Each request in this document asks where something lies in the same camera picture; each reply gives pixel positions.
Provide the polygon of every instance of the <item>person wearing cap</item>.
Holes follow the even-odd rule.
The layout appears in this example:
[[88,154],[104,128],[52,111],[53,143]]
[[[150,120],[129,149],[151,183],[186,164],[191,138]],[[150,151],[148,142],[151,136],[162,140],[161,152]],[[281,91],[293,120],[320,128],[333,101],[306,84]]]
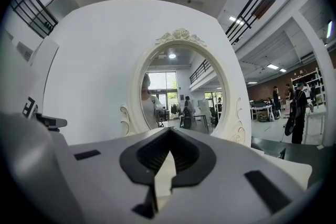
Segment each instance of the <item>person wearing cap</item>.
[[304,126],[304,120],[305,120],[305,113],[306,108],[310,108],[312,111],[313,107],[312,105],[307,103],[307,98],[302,90],[304,87],[304,84],[302,82],[298,83],[298,89],[294,92],[294,99],[293,102],[296,102],[297,109],[300,109],[300,114],[295,118],[295,126],[293,128],[292,133],[292,144],[301,144],[302,142],[302,136],[303,136],[303,129]]

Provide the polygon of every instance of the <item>white mirror frame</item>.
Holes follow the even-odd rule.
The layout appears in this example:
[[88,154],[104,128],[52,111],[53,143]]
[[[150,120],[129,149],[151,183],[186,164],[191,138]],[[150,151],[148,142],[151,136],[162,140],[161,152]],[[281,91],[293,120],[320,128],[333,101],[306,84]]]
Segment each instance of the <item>white mirror frame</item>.
[[146,120],[142,113],[140,89],[143,76],[152,61],[152,57],[158,52],[164,50],[166,47],[172,45],[184,45],[191,47],[196,52],[204,56],[214,68],[217,73],[221,87],[225,89],[226,95],[226,109],[224,117],[221,117],[216,129],[211,134],[219,138],[224,138],[234,141],[239,144],[250,146],[250,138],[246,137],[245,129],[241,120],[239,119],[239,112],[242,110],[240,101],[241,97],[237,96],[235,86],[230,82],[229,73],[224,72],[225,65],[219,59],[218,54],[211,51],[204,42],[199,39],[195,34],[190,35],[189,31],[180,28],[172,33],[166,33],[139,58],[138,64],[135,66],[135,71],[132,80],[131,94],[129,95],[129,108],[126,105],[120,107],[123,112],[122,123],[125,123],[127,133],[126,135],[141,133],[149,130]]

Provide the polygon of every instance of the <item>white floor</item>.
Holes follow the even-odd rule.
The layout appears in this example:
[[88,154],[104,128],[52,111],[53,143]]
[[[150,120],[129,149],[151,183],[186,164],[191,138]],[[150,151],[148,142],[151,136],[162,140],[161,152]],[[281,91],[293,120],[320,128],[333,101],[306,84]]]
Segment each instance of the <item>white floor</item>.
[[[314,108],[314,113],[325,111],[325,106],[320,105],[319,108]],[[281,118],[275,120],[273,122],[258,122],[257,120],[252,121],[252,136],[261,138],[261,139],[268,139],[273,141],[282,141],[286,143],[291,143],[292,136],[285,136],[285,128],[284,125],[287,123],[287,119],[283,119],[283,113],[281,113]],[[306,144],[310,145],[320,145],[322,142],[322,135],[321,132],[321,117],[318,116],[316,118],[310,118],[308,124],[308,135],[307,135],[307,142]],[[305,122],[305,127],[303,131],[303,136],[306,133],[306,125],[307,120]]]

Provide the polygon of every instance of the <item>black shirt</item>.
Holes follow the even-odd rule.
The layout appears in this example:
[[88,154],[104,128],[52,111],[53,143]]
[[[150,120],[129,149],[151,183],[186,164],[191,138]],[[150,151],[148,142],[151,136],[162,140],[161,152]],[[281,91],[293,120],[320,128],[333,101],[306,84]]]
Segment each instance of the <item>black shirt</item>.
[[289,100],[293,100],[293,98],[294,98],[293,89],[292,88],[288,88],[288,93],[290,94]]
[[275,104],[279,102],[278,93],[276,90],[273,91],[273,101]]
[[297,107],[301,108],[301,114],[299,117],[302,117],[304,119],[305,118],[304,114],[306,112],[306,104],[308,104],[306,94],[301,90],[296,90],[295,99],[297,100]]

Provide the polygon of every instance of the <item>white table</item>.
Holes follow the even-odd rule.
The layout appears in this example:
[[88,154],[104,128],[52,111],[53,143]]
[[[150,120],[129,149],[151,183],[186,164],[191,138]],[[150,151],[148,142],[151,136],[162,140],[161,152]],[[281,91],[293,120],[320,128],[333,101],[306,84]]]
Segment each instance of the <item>white table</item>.
[[251,119],[253,120],[253,110],[256,111],[257,113],[257,110],[264,110],[264,109],[267,109],[267,117],[269,117],[270,113],[272,113],[272,105],[266,105],[266,106],[263,106],[261,108],[250,108],[251,110]]
[[326,115],[326,113],[327,113],[326,111],[307,113],[306,132],[304,134],[304,140],[303,140],[304,144],[307,141],[309,119],[310,118],[314,118],[314,117],[319,117],[319,116],[321,117],[321,131],[320,131],[320,134],[322,134],[322,141],[323,141],[323,134],[324,134],[324,131],[323,131],[323,118]]

